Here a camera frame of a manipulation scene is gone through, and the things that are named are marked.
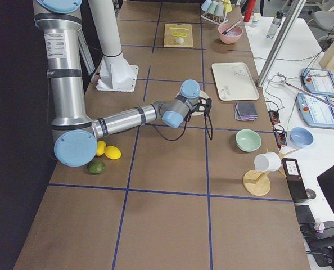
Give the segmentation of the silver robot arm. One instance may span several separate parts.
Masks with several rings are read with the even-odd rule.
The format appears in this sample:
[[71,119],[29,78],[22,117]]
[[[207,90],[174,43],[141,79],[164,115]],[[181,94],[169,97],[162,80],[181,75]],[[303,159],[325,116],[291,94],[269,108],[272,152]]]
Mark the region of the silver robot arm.
[[[88,164],[96,155],[99,138],[139,127],[156,120],[178,128],[195,112],[209,117],[211,99],[200,95],[192,79],[182,83],[171,102],[155,101],[104,118],[91,119],[85,110],[80,58],[87,47],[82,41],[81,1],[34,1],[34,22],[43,31],[48,60],[47,78],[52,88],[55,118],[51,128],[54,153],[64,165]],[[132,92],[138,66],[124,58],[114,5],[90,1],[94,25],[102,50],[98,89]]]

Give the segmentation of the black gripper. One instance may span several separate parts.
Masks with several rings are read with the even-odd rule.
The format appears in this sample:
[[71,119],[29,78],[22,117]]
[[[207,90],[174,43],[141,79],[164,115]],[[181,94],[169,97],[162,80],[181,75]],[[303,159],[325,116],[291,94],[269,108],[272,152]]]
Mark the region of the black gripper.
[[199,97],[196,104],[193,105],[191,116],[208,116],[212,108],[212,99]]

